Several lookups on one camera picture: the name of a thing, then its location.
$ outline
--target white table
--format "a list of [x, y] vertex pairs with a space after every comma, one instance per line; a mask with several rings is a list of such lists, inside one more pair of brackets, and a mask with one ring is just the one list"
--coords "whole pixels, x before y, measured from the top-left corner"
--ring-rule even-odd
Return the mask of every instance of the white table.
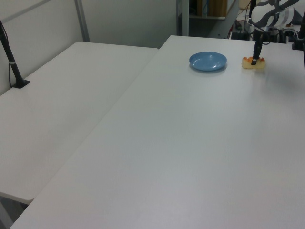
[[0, 97], [0, 196], [29, 204], [157, 49], [78, 42]]
[[[244, 70], [253, 45], [170, 37], [12, 229], [303, 228], [303, 53]], [[194, 71], [201, 51], [227, 68]]]

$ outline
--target wall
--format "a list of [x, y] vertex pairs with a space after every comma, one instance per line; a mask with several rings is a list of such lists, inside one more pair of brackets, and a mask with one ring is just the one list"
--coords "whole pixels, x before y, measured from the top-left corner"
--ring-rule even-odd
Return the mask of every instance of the wall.
[[91, 42], [160, 48], [177, 34], [176, 0], [82, 0]]
[[[74, 0], [51, 0], [3, 25], [23, 78], [82, 41]], [[0, 45], [0, 95], [10, 88], [8, 71], [8, 59]]]

